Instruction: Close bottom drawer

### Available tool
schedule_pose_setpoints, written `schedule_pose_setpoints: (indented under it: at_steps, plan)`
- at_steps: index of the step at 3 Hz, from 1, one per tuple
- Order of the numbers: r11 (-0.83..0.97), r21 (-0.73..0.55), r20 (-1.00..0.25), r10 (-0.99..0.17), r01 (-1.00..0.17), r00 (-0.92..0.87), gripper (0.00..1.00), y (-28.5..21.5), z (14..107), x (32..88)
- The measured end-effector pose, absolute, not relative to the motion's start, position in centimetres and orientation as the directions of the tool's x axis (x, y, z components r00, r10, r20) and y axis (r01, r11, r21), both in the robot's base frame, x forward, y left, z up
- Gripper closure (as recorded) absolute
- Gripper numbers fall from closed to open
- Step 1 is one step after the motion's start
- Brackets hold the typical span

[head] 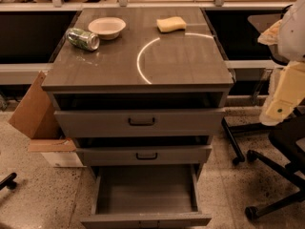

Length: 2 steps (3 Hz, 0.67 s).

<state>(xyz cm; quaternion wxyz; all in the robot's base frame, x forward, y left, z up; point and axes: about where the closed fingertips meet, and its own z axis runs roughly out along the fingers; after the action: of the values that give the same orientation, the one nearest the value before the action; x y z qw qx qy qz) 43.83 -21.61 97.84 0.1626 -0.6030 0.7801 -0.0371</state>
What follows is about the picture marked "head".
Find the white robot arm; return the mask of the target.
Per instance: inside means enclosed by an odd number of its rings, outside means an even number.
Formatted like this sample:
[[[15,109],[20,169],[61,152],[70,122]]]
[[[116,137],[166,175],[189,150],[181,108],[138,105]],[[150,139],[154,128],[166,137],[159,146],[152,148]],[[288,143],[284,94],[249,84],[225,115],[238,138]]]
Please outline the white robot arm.
[[[278,53],[289,60],[278,72],[278,81],[270,83],[269,96],[259,117],[262,124],[274,126],[305,99],[305,0],[296,0],[257,41],[277,45]]]

